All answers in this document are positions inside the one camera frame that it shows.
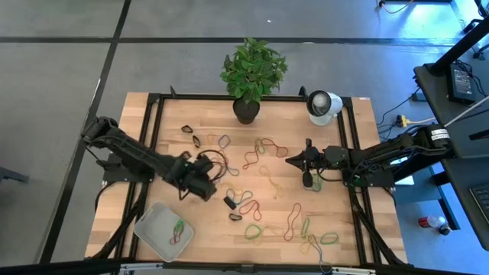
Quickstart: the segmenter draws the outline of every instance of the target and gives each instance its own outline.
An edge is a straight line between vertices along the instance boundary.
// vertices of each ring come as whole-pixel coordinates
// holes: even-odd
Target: wooden table
[[[119,127],[136,139],[141,130],[147,95],[141,92],[128,93],[122,111]],[[361,147],[378,144],[370,99],[353,98],[352,102]],[[276,144],[287,147],[288,157],[299,154],[305,148],[306,138],[311,138],[313,146],[320,150],[328,145],[340,145],[336,121],[325,127],[314,125],[309,120],[304,102],[262,102],[260,113],[251,125],[238,122],[232,111],[232,101],[228,100],[167,99],[163,110],[156,151],[176,156],[187,150],[196,156],[199,150],[193,146],[192,135],[180,130],[184,125],[190,125],[201,140],[200,150],[219,149],[218,137],[227,134],[231,143],[225,148],[225,153],[230,167],[239,168],[240,175],[227,175],[220,183],[230,182],[243,190],[251,190],[253,199],[261,204],[263,215],[259,222],[252,218],[252,214],[243,215],[240,222],[233,222],[228,218],[231,209],[222,201],[228,187],[218,184],[218,192],[208,202],[203,202],[194,195],[179,201],[176,188],[163,182],[161,178],[155,179],[150,186],[146,208],[155,202],[163,202],[195,229],[194,238],[177,258],[178,261],[317,265],[319,256],[313,248],[306,254],[299,249],[304,242],[300,237],[300,230],[304,219],[309,217],[310,234],[317,238],[326,232],[336,232],[339,235],[337,244],[322,245],[324,261],[331,264],[359,264],[348,190],[342,183],[324,183],[321,192],[305,190],[301,171],[285,163],[283,158],[277,158],[272,147],[267,148],[264,155],[260,155],[259,163],[251,165],[247,170],[241,168],[246,164],[244,154],[253,150],[257,138],[270,138]],[[147,145],[152,134],[151,125],[155,113],[152,112]],[[343,115],[348,145],[351,147],[353,142],[346,110],[343,110]],[[211,141],[208,134],[214,134],[217,138]],[[267,166],[271,179],[283,188],[282,197],[274,198],[275,188],[266,176],[259,173],[262,165]],[[340,178],[341,174],[338,171],[325,171],[323,176]],[[377,230],[395,254],[401,260],[406,260],[392,198],[382,189],[369,190]],[[128,183],[116,183],[102,194],[86,249],[87,257],[99,251],[118,227],[127,191]],[[302,205],[302,211],[293,224],[292,241],[285,241],[282,235],[275,235],[278,232],[271,230],[264,231],[260,244],[244,238],[245,228],[251,223],[261,226],[275,225],[286,231],[287,216],[296,202]],[[128,255],[131,236],[132,227],[126,235],[123,255]],[[363,236],[368,260],[372,261],[370,241],[364,228]],[[140,241],[137,260],[161,259]]]

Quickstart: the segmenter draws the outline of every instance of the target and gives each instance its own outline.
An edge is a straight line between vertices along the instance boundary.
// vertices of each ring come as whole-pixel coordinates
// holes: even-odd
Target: black plant pot
[[[232,110],[235,111],[235,115],[239,122],[242,124],[250,124],[260,111],[260,103],[251,100],[248,104],[246,104],[245,99],[241,97],[236,99],[232,104]]]

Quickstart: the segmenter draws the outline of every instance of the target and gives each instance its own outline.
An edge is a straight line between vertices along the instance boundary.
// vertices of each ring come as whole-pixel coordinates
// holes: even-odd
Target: plastic tray
[[[161,202],[153,204],[134,226],[134,233],[166,262],[178,257],[193,237],[193,228],[183,221],[180,241],[170,244],[173,228],[181,219]]]

